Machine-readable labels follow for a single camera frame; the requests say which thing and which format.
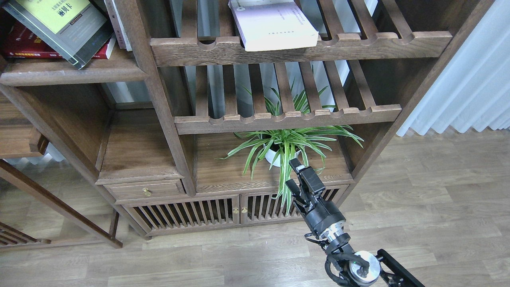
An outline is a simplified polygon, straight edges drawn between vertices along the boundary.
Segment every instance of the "wooden cabinet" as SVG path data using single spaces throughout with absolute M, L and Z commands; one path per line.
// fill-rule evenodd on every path
M 352 125 L 364 148 L 340 139 L 320 175 L 326 198 L 340 205 L 492 3 L 379 0 L 371 16 L 364 1 L 348 0 L 360 32 L 346 32 L 334 1 L 316 2 L 326 31 L 316 47 L 246 52 L 227 0 L 218 0 L 219 31 L 207 37 L 197 33 L 197 1 L 180 10 L 164 0 L 119 0 L 132 53 L 116 49 L 80 71 L 59 60 L 0 59 L 0 91 L 142 235 L 296 220 L 273 199 L 276 170 L 261 162 L 251 179 L 241 174 L 245 152 L 215 159 L 240 143 L 233 132 Z M 347 60 L 345 82 L 336 60 Z M 320 106 L 310 61 L 325 69 L 333 111 Z M 286 62 L 299 62 L 309 114 L 291 104 Z M 278 116 L 265 109 L 261 63 L 274 68 Z M 248 114 L 237 105 L 236 64 L 249 72 Z M 222 81 L 213 83 L 208 65 L 219 65 Z M 144 81 L 150 103 L 112 103 L 95 84 L 114 81 Z M 221 112 L 210 105 L 212 84 L 223 87 Z

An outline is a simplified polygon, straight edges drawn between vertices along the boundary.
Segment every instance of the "red book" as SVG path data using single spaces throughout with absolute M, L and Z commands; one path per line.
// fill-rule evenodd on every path
M 105 45 L 97 51 L 93 59 L 109 59 L 115 45 L 113 36 Z M 7 36 L 0 53 L 6 58 L 39 58 L 39 59 L 62 59 L 48 44 L 43 42 L 32 31 L 16 21 L 11 33 Z

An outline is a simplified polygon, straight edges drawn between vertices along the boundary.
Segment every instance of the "book stack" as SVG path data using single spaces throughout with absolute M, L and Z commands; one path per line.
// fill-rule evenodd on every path
M 230 0 L 246 51 L 313 47 L 319 32 L 293 0 Z
M 110 40 L 107 18 L 88 0 L 7 0 L 3 8 L 78 69 Z

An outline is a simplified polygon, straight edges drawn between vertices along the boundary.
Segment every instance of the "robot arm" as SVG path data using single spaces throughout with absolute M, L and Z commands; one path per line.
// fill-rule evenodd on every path
M 286 185 L 292 192 L 293 204 L 311 231 L 305 234 L 305 239 L 324 250 L 326 273 L 335 283 L 365 287 L 374 284 L 380 276 L 389 287 L 424 287 L 385 250 L 380 249 L 377 256 L 367 251 L 355 252 L 349 244 L 349 234 L 343 231 L 345 217 L 333 202 L 322 198 L 326 188 L 313 168 L 302 165 L 297 159 L 289 164 L 297 174 L 299 186 L 292 179 Z M 393 273 L 384 271 L 381 262 Z M 337 269 L 338 276 L 331 271 L 331 265 Z

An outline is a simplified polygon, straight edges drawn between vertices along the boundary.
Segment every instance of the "green book cover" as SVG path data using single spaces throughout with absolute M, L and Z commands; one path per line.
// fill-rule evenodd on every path
M 8 0 L 3 8 L 78 69 L 113 34 L 88 0 Z

